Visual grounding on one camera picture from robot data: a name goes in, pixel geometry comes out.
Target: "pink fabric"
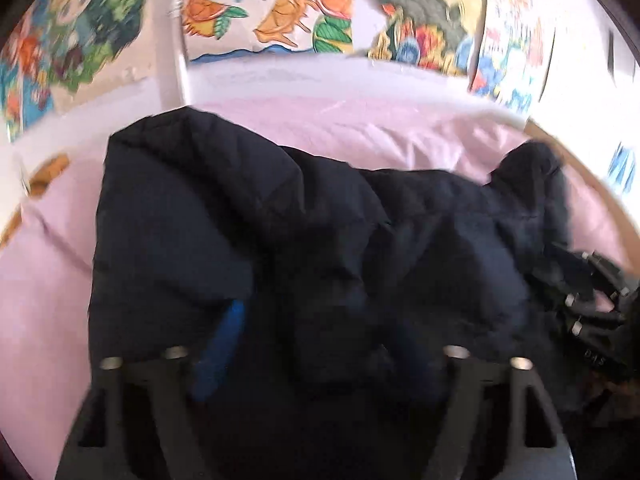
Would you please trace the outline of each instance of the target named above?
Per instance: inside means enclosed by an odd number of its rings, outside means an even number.
[[[384,101],[229,101],[220,113],[279,144],[359,168],[441,168],[486,182],[526,136],[478,117]],[[73,158],[0,253],[0,432],[34,480],[52,480],[89,382],[86,309],[104,150]],[[596,192],[568,169],[574,245],[626,262]]]

